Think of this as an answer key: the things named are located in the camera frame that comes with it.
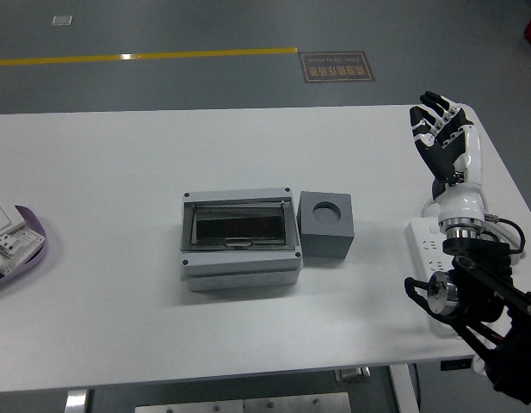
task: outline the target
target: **white power strip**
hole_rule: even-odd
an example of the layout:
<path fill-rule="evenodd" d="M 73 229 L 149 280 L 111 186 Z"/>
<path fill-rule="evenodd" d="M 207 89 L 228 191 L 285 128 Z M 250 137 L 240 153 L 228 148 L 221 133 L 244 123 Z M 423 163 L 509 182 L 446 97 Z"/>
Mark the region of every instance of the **white power strip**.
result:
<path fill-rule="evenodd" d="M 436 217 L 414 218 L 406 227 L 406 236 L 411 246 L 412 259 L 417 269 L 417 279 L 429 281 L 435 271 L 448 271 L 453 267 L 453 257 L 443 252 L 446 237 L 439 230 Z M 446 324 L 433 318 L 431 325 L 440 336 L 457 336 Z"/>

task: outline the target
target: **metal plate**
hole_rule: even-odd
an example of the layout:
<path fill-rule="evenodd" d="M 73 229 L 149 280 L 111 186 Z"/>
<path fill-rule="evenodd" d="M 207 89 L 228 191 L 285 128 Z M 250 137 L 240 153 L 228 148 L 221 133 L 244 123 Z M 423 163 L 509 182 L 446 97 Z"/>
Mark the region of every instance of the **metal plate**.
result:
<path fill-rule="evenodd" d="M 52 19 L 53 26 L 70 26 L 72 23 L 71 15 L 56 15 Z"/>
<path fill-rule="evenodd" d="M 70 390 L 66 399 L 65 413 L 85 413 L 89 390 Z"/>
<path fill-rule="evenodd" d="M 309 394 L 287 398 L 253 398 L 244 413 L 351 413 L 348 393 Z"/>
<path fill-rule="evenodd" d="M 348 393 L 142 406 L 135 413 L 351 413 Z"/>
<path fill-rule="evenodd" d="M 135 413 L 244 413 L 244 400 L 142 406 Z"/>
<path fill-rule="evenodd" d="M 301 52 L 306 83 L 374 81 L 364 52 Z"/>

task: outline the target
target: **gray cube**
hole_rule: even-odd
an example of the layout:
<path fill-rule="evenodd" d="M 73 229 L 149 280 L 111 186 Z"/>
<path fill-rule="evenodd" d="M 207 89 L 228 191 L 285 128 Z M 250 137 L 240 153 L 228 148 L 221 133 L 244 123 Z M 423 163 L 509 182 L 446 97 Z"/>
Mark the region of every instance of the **gray cube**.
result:
<path fill-rule="evenodd" d="M 302 192 L 297 219 L 303 256 L 346 257 L 355 237 L 351 195 Z"/>

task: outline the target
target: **electrical outlet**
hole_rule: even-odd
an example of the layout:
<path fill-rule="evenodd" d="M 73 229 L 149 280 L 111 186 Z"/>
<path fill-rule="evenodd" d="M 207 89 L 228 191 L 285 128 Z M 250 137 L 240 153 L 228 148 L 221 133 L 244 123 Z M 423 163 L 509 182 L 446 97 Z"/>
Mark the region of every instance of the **electrical outlet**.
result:
<path fill-rule="evenodd" d="M 3 234 L 0 236 L 0 251 L 6 256 L 13 256 L 17 252 L 20 252 L 23 247 L 22 243 L 18 238 L 9 235 Z"/>
<path fill-rule="evenodd" d="M 412 251 L 412 259 L 417 271 L 417 279 L 429 281 L 435 271 L 448 271 L 453 268 L 453 257 L 443 252 L 446 237 L 439 230 L 436 217 L 414 218 L 406 227 L 406 236 Z M 441 336 L 456 336 L 446 324 L 430 319 L 433 330 Z"/>
<path fill-rule="evenodd" d="M 1 274 L 9 275 L 21 265 L 24 265 L 34 256 L 45 242 L 45 237 L 29 228 L 22 227 L 11 234 L 9 237 L 14 237 L 21 244 L 21 248 L 16 250 L 14 255 L 2 255 L 3 267 Z"/>

